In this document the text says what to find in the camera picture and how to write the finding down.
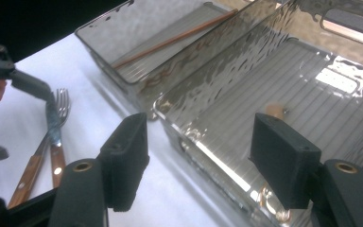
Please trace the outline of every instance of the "knife handle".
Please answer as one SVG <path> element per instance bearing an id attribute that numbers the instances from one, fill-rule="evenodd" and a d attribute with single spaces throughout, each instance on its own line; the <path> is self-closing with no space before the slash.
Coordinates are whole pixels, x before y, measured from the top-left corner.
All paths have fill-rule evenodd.
<path id="1" fill-rule="evenodd" d="M 23 172 L 22 178 L 17 184 L 13 196 L 10 199 L 8 205 L 9 209 L 28 200 L 31 193 L 31 189 L 40 171 L 42 160 L 43 157 L 41 155 L 33 155 L 30 157 L 26 169 Z"/>
<path id="2" fill-rule="evenodd" d="M 51 166 L 52 181 L 55 188 L 61 184 L 61 175 L 66 167 L 62 146 L 51 145 Z"/>

